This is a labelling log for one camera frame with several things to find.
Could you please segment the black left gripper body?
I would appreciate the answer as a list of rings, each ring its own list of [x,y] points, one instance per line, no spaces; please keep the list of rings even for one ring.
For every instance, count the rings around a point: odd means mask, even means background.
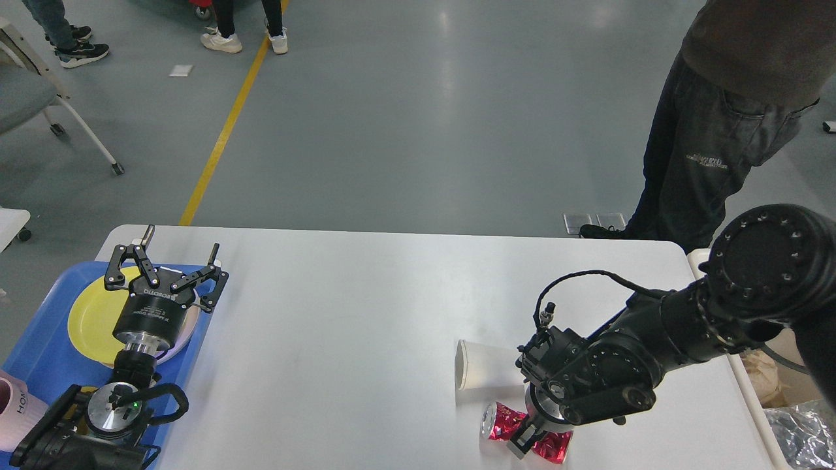
[[[161,292],[141,289],[140,292],[131,292],[112,335],[126,345],[150,337],[157,340],[157,350],[170,350],[179,344],[186,312],[195,300],[194,290]]]

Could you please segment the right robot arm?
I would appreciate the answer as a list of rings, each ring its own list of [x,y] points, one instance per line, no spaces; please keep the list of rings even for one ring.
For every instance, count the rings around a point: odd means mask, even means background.
[[[622,425],[653,407],[667,372],[759,349],[785,328],[834,405],[834,220],[794,204],[758,206],[720,232],[699,270],[703,277],[681,290],[646,289],[608,272],[633,294],[586,337],[552,326],[547,285],[532,315],[535,334],[519,346],[526,416],[510,451],[523,458],[549,432]]]

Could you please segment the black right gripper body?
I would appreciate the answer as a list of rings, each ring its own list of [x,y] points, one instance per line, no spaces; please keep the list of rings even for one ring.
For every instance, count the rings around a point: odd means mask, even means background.
[[[573,431],[575,426],[566,420],[560,405],[553,401],[541,388],[526,387],[526,419],[534,427],[535,434],[564,433]]]

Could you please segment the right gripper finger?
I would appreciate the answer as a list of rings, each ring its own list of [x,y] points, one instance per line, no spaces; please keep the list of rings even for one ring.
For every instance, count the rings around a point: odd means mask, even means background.
[[[519,459],[528,455],[535,443],[543,440],[547,435],[550,424],[545,420],[535,418],[524,418],[519,422],[519,427],[511,434],[507,442],[507,448]]]

